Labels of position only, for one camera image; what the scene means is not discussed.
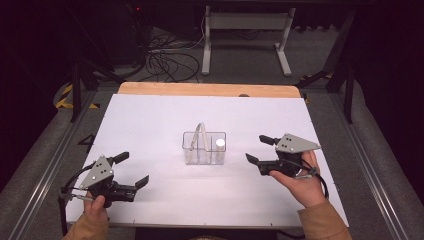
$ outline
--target clear plastic container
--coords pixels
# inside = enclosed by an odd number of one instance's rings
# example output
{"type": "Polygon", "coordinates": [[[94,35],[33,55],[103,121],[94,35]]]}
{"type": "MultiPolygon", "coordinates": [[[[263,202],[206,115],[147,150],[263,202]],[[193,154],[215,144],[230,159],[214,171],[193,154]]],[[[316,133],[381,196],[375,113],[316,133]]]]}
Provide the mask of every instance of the clear plastic container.
{"type": "Polygon", "coordinates": [[[225,132],[206,132],[206,142],[202,132],[185,132],[183,149],[187,165],[224,164],[227,139],[225,132]]]}

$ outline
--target white paper sheet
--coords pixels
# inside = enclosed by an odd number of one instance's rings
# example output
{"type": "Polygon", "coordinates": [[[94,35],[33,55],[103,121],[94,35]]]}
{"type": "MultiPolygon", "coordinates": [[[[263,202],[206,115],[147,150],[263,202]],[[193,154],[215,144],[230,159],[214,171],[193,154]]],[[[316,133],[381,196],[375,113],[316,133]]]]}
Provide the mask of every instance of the white paper sheet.
{"type": "MultiPolygon", "coordinates": [[[[111,224],[301,226],[297,210],[303,207],[272,177],[261,176],[245,157],[249,153],[260,160],[275,160],[274,147],[261,143],[259,135],[281,138],[284,133],[319,143],[303,99],[116,94],[85,165],[100,155],[128,151],[129,159],[113,165],[114,180],[134,185],[150,175],[134,202],[114,202],[108,209],[111,224]],[[227,133],[224,165],[185,165],[183,133],[194,131],[200,122],[207,131],[227,133]]],[[[315,152],[330,201],[348,224],[323,151],[315,152]]],[[[69,222],[78,219],[82,205],[80,200],[68,204],[69,222]]]]}

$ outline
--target wooden table edge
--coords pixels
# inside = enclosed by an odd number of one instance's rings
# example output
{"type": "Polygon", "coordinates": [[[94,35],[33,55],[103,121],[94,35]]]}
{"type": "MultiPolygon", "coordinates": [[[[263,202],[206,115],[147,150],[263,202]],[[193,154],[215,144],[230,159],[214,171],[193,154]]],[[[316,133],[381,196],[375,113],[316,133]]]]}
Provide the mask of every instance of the wooden table edge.
{"type": "Polygon", "coordinates": [[[227,97],[244,95],[270,98],[301,97],[299,89],[295,86],[157,82],[125,82],[119,87],[118,94],[227,97]]]}

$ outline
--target sleeve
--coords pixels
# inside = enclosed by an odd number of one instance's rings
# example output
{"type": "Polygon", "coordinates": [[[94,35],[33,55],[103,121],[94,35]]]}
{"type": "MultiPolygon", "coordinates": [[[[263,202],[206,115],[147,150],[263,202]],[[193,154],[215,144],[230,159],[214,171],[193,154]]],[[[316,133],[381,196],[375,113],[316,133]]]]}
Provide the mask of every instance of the sleeve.
{"type": "Polygon", "coordinates": [[[298,211],[306,239],[352,239],[349,230],[330,202],[298,211]]]}
{"type": "Polygon", "coordinates": [[[108,230],[109,221],[93,222],[82,214],[62,240],[104,240],[108,230]]]}

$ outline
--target human hand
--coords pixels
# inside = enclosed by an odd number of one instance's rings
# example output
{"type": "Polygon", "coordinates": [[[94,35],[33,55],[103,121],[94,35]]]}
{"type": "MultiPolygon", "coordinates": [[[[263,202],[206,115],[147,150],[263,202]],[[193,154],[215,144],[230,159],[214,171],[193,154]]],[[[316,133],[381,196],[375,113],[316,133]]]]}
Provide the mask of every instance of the human hand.
{"type": "MultiPolygon", "coordinates": [[[[87,191],[86,197],[93,198],[91,193],[87,191]]],[[[105,204],[105,197],[99,195],[94,201],[84,200],[84,213],[87,218],[93,222],[105,222],[108,220],[105,204]]]]}
{"type": "MultiPolygon", "coordinates": [[[[317,173],[319,173],[317,158],[314,151],[303,152],[302,159],[309,163],[311,167],[316,167],[317,173]]],[[[299,176],[306,174],[308,174],[308,172],[306,170],[302,170],[299,176]]],[[[321,182],[317,177],[295,179],[278,171],[271,171],[269,175],[288,188],[293,197],[305,208],[327,201],[324,193],[322,192],[321,182]]]]}

